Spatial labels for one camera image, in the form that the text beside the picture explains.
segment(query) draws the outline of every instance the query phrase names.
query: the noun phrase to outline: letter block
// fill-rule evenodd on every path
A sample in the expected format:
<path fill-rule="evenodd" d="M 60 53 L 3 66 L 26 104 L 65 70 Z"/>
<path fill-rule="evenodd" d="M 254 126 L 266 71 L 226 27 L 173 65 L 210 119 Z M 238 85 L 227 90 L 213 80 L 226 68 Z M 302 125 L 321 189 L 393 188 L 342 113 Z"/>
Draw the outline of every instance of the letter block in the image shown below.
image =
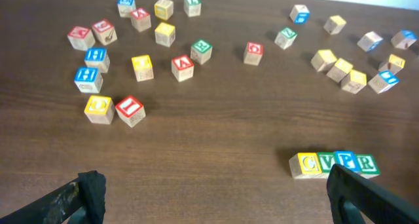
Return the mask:
<path fill-rule="evenodd" d="M 118 0 L 119 16 L 129 18 L 130 13 L 136 9 L 136 0 Z"/>
<path fill-rule="evenodd" d="M 343 80 L 343 78 L 345 78 L 345 76 L 347 76 L 347 74 L 349 74 L 353 67 L 354 66 L 350 62 L 339 58 L 334 66 L 327 72 L 326 76 L 339 83 Z"/>
<path fill-rule="evenodd" d="M 101 73 L 107 73 L 111 64 L 106 48 L 89 48 L 84 62 L 87 67 L 96 67 Z"/>
<path fill-rule="evenodd" d="M 391 71 L 394 75 L 405 67 L 406 61 L 394 54 L 386 59 L 386 61 L 380 64 L 379 71 Z"/>
<path fill-rule="evenodd" d="M 145 118 L 144 105 L 133 96 L 128 96 L 116 106 L 118 116 L 131 128 Z"/>
<path fill-rule="evenodd" d="M 373 77 L 368 85 L 377 93 L 383 93 L 399 83 L 399 79 L 390 71 L 382 71 Z"/>
<path fill-rule="evenodd" d="M 81 67 L 77 70 L 74 83 L 82 93 L 99 93 L 103 78 L 95 67 Z"/>
<path fill-rule="evenodd" d="M 93 32 L 102 45 L 108 45 L 118 39 L 115 27 L 106 19 L 93 24 Z"/>
<path fill-rule="evenodd" d="M 115 114 L 115 106 L 110 97 L 90 96 L 84 114 L 91 123 L 111 124 Z"/>
<path fill-rule="evenodd" d="M 352 151 L 335 151 L 335 163 L 350 169 L 353 172 L 360 173 L 361 168 L 359 167 L 358 160 Z"/>
<path fill-rule="evenodd" d="M 276 36 L 275 44 L 281 47 L 281 49 L 285 50 L 294 43 L 295 38 L 297 38 L 297 33 L 295 31 L 293 31 L 291 28 L 284 28 Z"/>
<path fill-rule="evenodd" d="M 408 49 L 417 40 L 416 35 L 409 30 L 401 30 L 392 38 L 392 44 L 395 48 L 403 50 Z"/>
<path fill-rule="evenodd" d="M 293 20 L 294 24 L 305 24 L 310 17 L 310 11 L 305 5 L 294 5 L 289 17 Z"/>
<path fill-rule="evenodd" d="M 312 58 L 312 65 L 317 72 L 329 71 L 337 61 L 332 50 L 319 50 Z"/>
<path fill-rule="evenodd" d="M 153 65 L 148 54 L 133 57 L 131 60 L 137 82 L 154 79 Z"/>
<path fill-rule="evenodd" d="M 247 43 L 244 51 L 244 63 L 251 65 L 259 65 L 263 56 L 263 45 L 258 43 Z"/>
<path fill-rule="evenodd" d="M 200 65 L 211 58 L 212 45 L 204 40 L 198 40 L 191 46 L 191 59 L 197 61 Z"/>
<path fill-rule="evenodd" d="M 366 74 L 356 70 L 351 70 L 340 82 L 340 88 L 352 94 L 357 94 L 366 85 Z"/>
<path fill-rule="evenodd" d="M 361 176 L 369 179 L 380 175 L 377 163 L 372 155 L 355 155 L 361 168 Z"/>
<path fill-rule="evenodd" d="M 321 175 L 316 153 L 297 153 L 289 159 L 289 167 L 295 179 L 318 178 Z"/>
<path fill-rule="evenodd" d="M 131 12 L 131 24 L 137 31 L 144 31 L 151 28 L 150 14 L 144 8 L 138 8 Z"/>
<path fill-rule="evenodd" d="M 188 17 L 201 15 L 201 0 L 185 0 L 183 2 L 183 9 Z"/>
<path fill-rule="evenodd" d="M 323 27 L 330 35 L 335 35 L 342 31 L 346 21 L 339 15 L 331 16 Z"/>
<path fill-rule="evenodd" d="M 332 170 L 332 166 L 335 164 L 335 155 L 333 153 L 320 152 L 317 153 L 317 156 L 321 168 L 321 174 L 318 177 L 327 179 Z"/>
<path fill-rule="evenodd" d="M 160 23 L 155 29 L 155 35 L 157 44 L 170 47 L 176 38 L 175 26 Z"/>
<path fill-rule="evenodd" d="M 382 38 L 377 33 L 370 31 L 365 34 L 359 41 L 358 46 L 361 47 L 365 52 L 374 50 L 382 41 Z"/>
<path fill-rule="evenodd" d="M 68 40 L 76 50 L 87 50 L 95 43 L 93 33 L 90 29 L 75 26 L 67 35 Z"/>
<path fill-rule="evenodd" d="M 173 1 L 158 0 L 155 3 L 155 14 L 157 18 L 168 20 L 173 14 Z"/>
<path fill-rule="evenodd" d="M 178 82 L 194 76 L 194 64 L 187 55 L 176 57 L 172 60 L 172 73 Z"/>

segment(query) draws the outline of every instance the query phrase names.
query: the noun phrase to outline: alphabet block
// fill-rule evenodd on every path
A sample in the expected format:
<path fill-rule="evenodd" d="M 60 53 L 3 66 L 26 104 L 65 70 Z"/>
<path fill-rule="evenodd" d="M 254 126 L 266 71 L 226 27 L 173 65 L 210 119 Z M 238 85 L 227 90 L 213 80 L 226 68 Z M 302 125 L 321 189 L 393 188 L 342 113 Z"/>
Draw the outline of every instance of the alphabet block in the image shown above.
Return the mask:
<path fill-rule="evenodd" d="M 102 45 L 108 45 L 118 39 L 115 27 L 106 19 L 93 24 L 93 32 Z"/>
<path fill-rule="evenodd" d="M 244 63 L 251 65 L 259 65 L 263 56 L 263 45 L 258 43 L 247 43 L 244 51 Z"/>
<path fill-rule="evenodd" d="M 96 67 L 101 73 L 107 73 L 111 64 L 106 48 L 89 48 L 84 62 L 87 67 Z"/>
<path fill-rule="evenodd" d="M 398 73 L 405 67 L 405 60 L 394 55 L 390 54 L 390 56 L 386 59 L 386 61 L 380 64 L 378 68 L 379 71 L 391 71 L 394 75 Z"/>
<path fill-rule="evenodd" d="M 327 179 L 329 177 L 332 166 L 335 164 L 335 155 L 333 153 L 320 152 L 317 153 L 317 156 L 319 158 L 319 164 L 321 168 L 321 174 L 318 176 L 318 178 Z"/>
<path fill-rule="evenodd" d="M 356 70 L 351 70 L 349 74 L 340 82 L 341 89 L 352 94 L 357 94 L 366 85 L 366 74 Z"/>
<path fill-rule="evenodd" d="M 187 55 L 176 57 L 172 60 L 172 73 L 178 82 L 194 76 L 194 64 Z"/>
<path fill-rule="evenodd" d="M 291 28 L 284 28 L 276 36 L 275 44 L 285 50 L 294 43 L 295 38 L 297 38 L 297 33 L 295 31 Z"/>
<path fill-rule="evenodd" d="M 211 58 L 212 45 L 203 39 L 198 40 L 191 46 L 191 59 L 197 61 L 200 65 Z"/>
<path fill-rule="evenodd" d="M 305 5 L 294 5 L 289 17 L 294 24 L 305 24 L 310 17 L 310 11 Z"/>
<path fill-rule="evenodd" d="M 130 13 L 131 24 L 137 31 L 144 31 L 151 28 L 150 14 L 144 8 L 138 8 Z"/>
<path fill-rule="evenodd" d="M 334 66 L 327 72 L 326 76 L 339 83 L 347 74 L 349 74 L 353 67 L 354 66 L 351 63 L 339 58 Z"/>
<path fill-rule="evenodd" d="M 343 27 L 346 25 L 346 21 L 339 15 L 331 16 L 324 26 L 324 29 L 330 34 L 335 35 L 342 31 Z"/>
<path fill-rule="evenodd" d="M 95 67 L 81 67 L 77 70 L 74 83 L 82 93 L 99 93 L 103 78 Z"/>
<path fill-rule="evenodd" d="M 361 168 L 359 167 L 358 160 L 352 151 L 335 151 L 335 163 L 350 169 L 353 172 L 360 173 Z"/>
<path fill-rule="evenodd" d="M 356 155 L 356 158 L 361 168 L 361 176 L 369 179 L 380 175 L 380 170 L 372 155 Z"/>
<path fill-rule="evenodd" d="M 118 116 L 131 128 L 145 118 L 144 105 L 128 96 L 116 106 Z"/>
<path fill-rule="evenodd" d="M 317 72 L 329 71 L 336 60 L 332 50 L 319 50 L 312 58 L 311 63 Z"/>
<path fill-rule="evenodd" d="M 395 48 L 403 50 L 408 49 L 417 40 L 416 35 L 409 30 L 401 30 L 392 38 L 392 44 Z"/>
<path fill-rule="evenodd" d="M 67 34 L 67 38 L 76 50 L 87 50 L 88 48 L 92 47 L 95 43 L 93 33 L 90 29 L 75 26 L 73 29 Z"/>
<path fill-rule="evenodd" d="M 156 43 L 170 47 L 175 41 L 175 26 L 170 24 L 160 23 L 155 29 Z"/>
<path fill-rule="evenodd" d="M 183 9 L 188 17 L 201 15 L 201 0 L 185 0 L 183 2 Z"/>
<path fill-rule="evenodd" d="M 321 175 L 316 153 L 297 153 L 289 159 L 289 167 L 295 179 L 318 178 Z"/>
<path fill-rule="evenodd" d="M 153 65 L 148 54 L 133 57 L 131 60 L 137 82 L 154 79 Z"/>
<path fill-rule="evenodd" d="M 173 14 L 173 1 L 158 0 L 155 3 L 155 14 L 157 18 L 168 20 Z"/>
<path fill-rule="evenodd" d="M 359 41 L 358 46 L 361 47 L 365 52 L 374 50 L 382 41 L 382 38 L 377 33 L 370 31 L 365 34 Z"/>
<path fill-rule="evenodd" d="M 383 93 L 399 83 L 399 79 L 390 71 L 382 71 L 373 77 L 368 85 L 377 93 Z"/>
<path fill-rule="evenodd" d="M 84 114 L 91 123 L 111 124 L 115 114 L 115 106 L 110 97 L 91 96 L 84 109 Z"/>
<path fill-rule="evenodd" d="M 119 16 L 129 18 L 130 13 L 136 9 L 136 0 L 118 0 Z"/>

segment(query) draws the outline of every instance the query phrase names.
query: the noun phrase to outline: wood grain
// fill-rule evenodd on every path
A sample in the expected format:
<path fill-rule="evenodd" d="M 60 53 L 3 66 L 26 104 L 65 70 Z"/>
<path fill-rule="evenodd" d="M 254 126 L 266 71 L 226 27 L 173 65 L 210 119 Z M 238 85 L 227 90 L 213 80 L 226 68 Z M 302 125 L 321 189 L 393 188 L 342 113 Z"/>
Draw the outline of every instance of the wood grain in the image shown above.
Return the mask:
<path fill-rule="evenodd" d="M 136 0 L 153 11 L 157 0 Z M 419 33 L 419 12 L 321 0 L 202 0 L 200 17 L 187 18 L 183 0 L 168 20 L 170 48 L 155 44 L 154 28 L 138 33 L 118 16 L 117 0 L 0 0 L 0 216 L 74 179 L 106 175 L 106 223 L 332 223 L 326 180 L 295 181 L 288 160 L 305 151 L 347 149 L 372 153 L 382 175 L 375 182 L 419 205 L 419 68 L 416 44 L 395 50 L 400 29 Z M 306 25 L 288 19 L 294 4 L 312 15 Z M 330 37 L 329 16 L 348 22 Z M 115 103 L 137 97 L 147 117 L 129 128 L 91 124 L 88 94 L 73 82 L 84 52 L 66 34 L 107 18 L 118 41 L 101 95 Z M 281 50 L 274 38 L 285 26 L 299 36 Z M 385 39 L 369 54 L 356 46 L 368 31 Z M 213 45 L 194 77 L 178 83 L 173 57 L 203 38 Z M 264 45 L 258 67 L 242 63 L 246 42 Z M 310 59 L 321 48 L 364 71 L 369 79 L 390 53 L 407 60 L 401 82 L 376 94 L 352 95 Z M 137 83 L 131 57 L 149 54 L 155 79 Z"/>

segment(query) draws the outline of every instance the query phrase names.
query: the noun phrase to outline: wooden table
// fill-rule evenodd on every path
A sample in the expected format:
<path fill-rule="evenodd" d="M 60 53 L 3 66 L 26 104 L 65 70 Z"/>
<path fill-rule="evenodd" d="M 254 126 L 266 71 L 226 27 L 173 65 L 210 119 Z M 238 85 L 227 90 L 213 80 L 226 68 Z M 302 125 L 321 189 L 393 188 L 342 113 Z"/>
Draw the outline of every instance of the wooden table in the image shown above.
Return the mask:
<path fill-rule="evenodd" d="M 136 0 L 153 13 L 157 0 Z M 117 0 L 0 0 L 0 216 L 97 170 L 106 175 L 106 223 L 331 223 L 326 180 L 292 179 L 297 152 L 372 153 L 382 175 L 374 182 L 419 205 L 418 45 L 396 50 L 400 29 L 419 33 L 419 12 L 321 0 L 202 0 L 202 15 L 187 18 L 174 0 L 168 20 L 176 40 L 155 43 L 154 28 L 138 33 L 120 18 Z M 311 11 L 306 25 L 288 18 L 294 4 Z M 322 28 L 339 14 L 348 24 L 329 36 Z M 84 52 L 67 33 L 107 18 L 118 41 L 101 95 L 127 95 L 147 117 L 129 128 L 91 124 L 89 97 L 73 82 Z M 274 38 L 285 26 L 299 36 L 281 50 Z M 369 31 L 384 42 L 366 54 L 356 46 Z M 213 46 L 211 60 L 178 83 L 170 60 L 188 54 L 195 40 Z M 248 41 L 262 43 L 255 67 L 242 63 Z M 376 94 L 339 86 L 310 65 L 331 48 L 369 78 L 390 53 L 407 60 L 401 82 Z M 149 54 L 155 79 L 137 83 L 131 57 Z"/>

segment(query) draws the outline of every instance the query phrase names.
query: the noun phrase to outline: yellow block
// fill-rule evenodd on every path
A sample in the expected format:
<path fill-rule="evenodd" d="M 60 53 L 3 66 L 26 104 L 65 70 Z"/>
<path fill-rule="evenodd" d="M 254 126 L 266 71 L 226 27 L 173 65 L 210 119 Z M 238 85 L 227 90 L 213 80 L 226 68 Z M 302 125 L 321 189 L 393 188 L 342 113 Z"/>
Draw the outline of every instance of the yellow block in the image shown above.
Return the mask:
<path fill-rule="evenodd" d="M 168 8 L 159 4 L 155 4 L 155 14 L 158 18 L 167 20 L 169 17 Z"/>
<path fill-rule="evenodd" d="M 148 54 L 133 57 L 131 60 L 134 70 L 150 69 L 153 67 L 150 56 Z"/>
<path fill-rule="evenodd" d="M 169 36 L 170 34 L 172 34 L 173 31 L 175 31 L 175 26 L 163 22 L 157 26 L 155 31 L 163 35 Z"/>
<path fill-rule="evenodd" d="M 112 99 L 105 96 L 91 96 L 87 102 L 85 113 L 104 115 L 111 104 Z"/>
<path fill-rule="evenodd" d="M 299 162 L 303 174 L 321 174 L 320 162 L 316 153 L 299 153 Z"/>
<path fill-rule="evenodd" d="M 350 72 L 351 81 L 362 84 L 365 86 L 367 84 L 367 75 L 360 71 L 351 70 Z"/>
<path fill-rule="evenodd" d="M 330 17 L 330 19 L 332 19 L 332 20 L 333 20 L 333 22 L 334 22 L 335 24 L 337 24 L 337 25 L 343 25 L 343 24 L 346 24 L 345 19 L 343 19 L 343 18 L 342 18 L 342 17 L 340 17 L 339 15 L 332 16 L 332 17 Z"/>
<path fill-rule="evenodd" d="M 350 62 L 347 62 L 342 58 L 338 59 L 338 61 L 335 63 L 335 66 L 345 73 L 349 73 L 354 67 Z"/>
<path fill-rule="evenodd" d="M 326 63 L 333 63 L 337 60 L 332 50 L 319 50 L 319 54 Z"/>
<path fill-rule="evenodd" d="M 404 68 L 405 62 L 406 62 L 404 59 L 402 59 L 398 56 L 395 56 L 394 54 L 390 54 L 390 58 L 389 58 L 388 61 L 391 64 L 399 66 L 400 68 Z"/>

